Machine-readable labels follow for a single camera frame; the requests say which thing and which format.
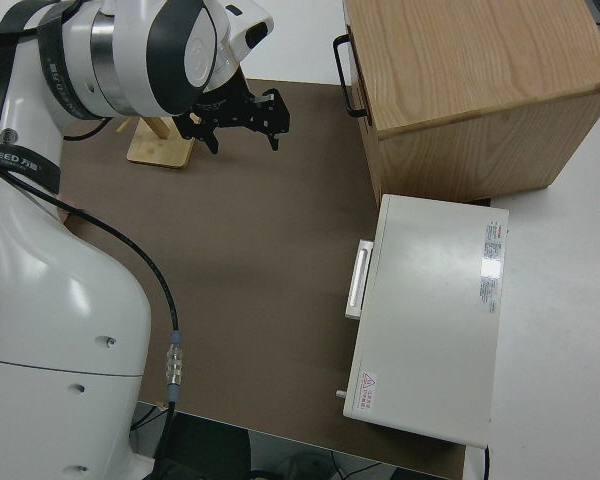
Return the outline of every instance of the black cable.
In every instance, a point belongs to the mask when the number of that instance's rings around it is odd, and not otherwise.
[[[138,420],[136,423],[134,423],[133,425],[131,425],[131,428],[129,429],[130,432],[135,432],[136,430],[140,430],[142,427],[144,427],[145,425],[150,424],[151,422],[153,422],[154,420],[160,418],[161,416],[163,416],[165,413],[167,413],[169,410],[165,409],[163,411],[161,411],[158,415],[156,415],[155,417],[151,417],[149,420],[146,420],[142,423],[140,423],[140,420]]]
[[[164,427],[162,429],[162,434],[160,435],[160,441],[158,442],[156,453],[154,455],[155,460],[153,463],[153,470],[151,471],[151,476],[149,477],[151,480],[159,480],[160,478],[158,475],[160,474],[162,462],[164,461],[164,452],[167,447],[167,438],[169,437],[169,431],[171,430],[171,423],[173,421],[173,415],[175,413],[175,410],[175,402],[169,402],[169,408],[165,410],[165,412],[167,412],[167,419],[164,421]]]
[[[131,424],[131,427],[129,428],[129,431],[133,432],[134,430],[137,430],[138,428],[140,428],[138,425],[140,425],[142,422],[144,422],[147,418],[149,418],[151,416],[151,414],[153,412],[155,412],[158,409],[158,407],[156,407],[155,405],[153,407],[151,407],[149,409],[149,411],[147,413],[145,413],[140,420],[138,420],[137,422],[134,422]]]
[[[85,2],[85,0],[75,0],[71,5],[67,7],[67,9],[62,12],[62,23],[70,20],[80,7]],[[38,27],[26,28],[24,30],[20,30],[18,32],[0,32],[0,40],[19,40],[22,37],[29,37],[36,35],[38,33]]]
[[[489,470],[491,470],[491,455],[489,455],[489,447],[484,451],[484,480],[489,480]]]
[[[153,274],[158,279],[158,282],[160,283],[160,286],[162,287],[162,291],[164,292],[164,295],[167,299],[167,303],[169,304],[169,310],[171,313],[171,324],[172,324],[173,330],[179,330],[178,312],[176,311],[176,304],[173,300],[173,296],[171,295],[171,290],[169,289],[169,285],[167,284],[166,279],[162,275],[162,272],[160,271],[158,266],[153,262],[151,257],[149,257],[149,255],[147,255],[145,253],[145,251],[142,250],[133,240],[131,240],[129,237],[127,237],[123,233],[119,232],[112,226],[97,219],[96,217],[93,217],[82,210],[72,207],[71,205],[69,205],[63,201],[58,200],[57,198],[38,190],[37,188],[29,185],[28,183],[23,182],[19,178],[16,178],[13,175],[11,175],[6,170],[0,170],[0,178],[2,178],[5,182],[11,184],[12,186],[21,188],[22,190],[29,192],[30,194],[44,200],[45,202],[49,202],[52,205],[55,205],[56,207],[61,208],[64,211],[66,211],[72,215],[75,215],[76,217],[86,220],[87,222],[104,230],[105,232],[110,233],[111,235],[116,237],[118,240],[120,240],[122,243],[124,243],[129,248],[131,248],[134,252],[136,252],[140,256],[140,258],[142,258],[142,260],[144,260],[144,262],[149,266],[149,268],[151,269]]]
[[[371,470],[372,468],[376,468],[376,467],[378,467],[380,465],[382,465],[382,462],[376,462],[376,463],[368,465],[368,466],[366,466],[364,468],[361,468],[360,470],[356,470],[354,472],[348,473],[347,475],[344,476],[344,480],[347,480],[348,478],[353,477],[357,473],[366,472],[367,470]]]
[[[338,472],[338,476],[340,477],[340,480],[344,480],[344,476],[342,475],[342,472],[340,471],[340,467],[338,467],[338,464],[336,463],[336,455],[333,453],[333,450],[331,450],[330,453],[331,453],[331,461],[333,462],[333,468],[335,468],[336,472]]]
[[[376,468],[376,467],[382,465],[382,462],[372,463],[371,465],[367,465],[366,467],[361,468],[360,470],[354,470],[353,472],[347,473],[345,476],[342,476],[342,472],[340,471],[340,468],[338,467],[338,464],[336,462],[336,456],[333,453],[333,450],[331,450],[331,461],[333,462],[333,466],[336,469],[336,472],[338,472],[338,476],[340,477],[340,480],[347,480],[348,478],[351,478],[354,475],[357,475],[358,473],[366,472],[367,470],[371,470],[372,468]]]
[[[102,121],[100,122],[100,124],[93,130],[91,130],[90,132],[84,133],[82,135],[71,136],[71,137],[68,135],[65,135],[63,137],[63,139],[67,142],[80,142],[82,140],[86,140],[87,138],[91,138],[94,135],[100,133],[102,131],[102,129],[104,127],[106,127],[110,121],[111,121],[110,118],[103,118]]]

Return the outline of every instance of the brown table surface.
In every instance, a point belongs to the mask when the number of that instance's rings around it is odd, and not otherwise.
[[[360,238],[372,240],[373,191],[356,122],[331,85],[280,89],[291,133],[272,152],[246,129],[218,131],[183,170],[136,165],[135,128],[67,143],[62,193],[116,226],[160,266],[185,349],[182,411],[448,478],[464,447],[342,415],[357,322],[344,317]],[[80,125],[88,130],[91,125]],[[140,400],[164,401],[170,321],[150,270],[117,240],[69,227],[126,265],[145,288],[153,331]]]

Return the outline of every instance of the sticker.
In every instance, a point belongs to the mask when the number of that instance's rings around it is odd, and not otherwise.
[[[500,298],[500,276],[502,271],[503,226],[497,220],[487,225],[484,234],[484,250],[480,268],[480,300],[481,311],[496,313]]]
[[[378,376],[375,373],[361,372],[358,379],[358,399],[355,403],[357,410],[370,412],[376,395]]]

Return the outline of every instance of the metal handle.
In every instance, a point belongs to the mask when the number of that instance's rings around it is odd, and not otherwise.
[[[364,291],[367,286],[367,276],[369,274],[369,263],[371,262],[371,253],[373,251],[373,242],[360,240],[356,263],[353,267],[351,276],[351,287],[349,288],[349,298],[344,316],[353,320],[360,320],[362,315],[362,302],[364,300]]]
[[[336,65],[338,67],[338,75],[340,76],[340,86],[342,87],[342,94],[344,95],[344,103],[347,107],[347,113],[349,113],[349,115],[351,115],[354,118],[366,117],[367,110],[364,108],[356,110],[351,106],[351,101],[349,100],[349,92],[347,92],[347,86],[344,83],[342,62],[340,61],[340,53],[338,52],[338,47],[343,43],[351,43],[351,38],[349,37],[349,34],[341,35],[333,41],[333,53],[336,56]]]

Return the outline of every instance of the wooden cabinet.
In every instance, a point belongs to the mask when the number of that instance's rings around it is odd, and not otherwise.
[[[546,187],[600,116],[584,0],[344,0],[376,200]]]

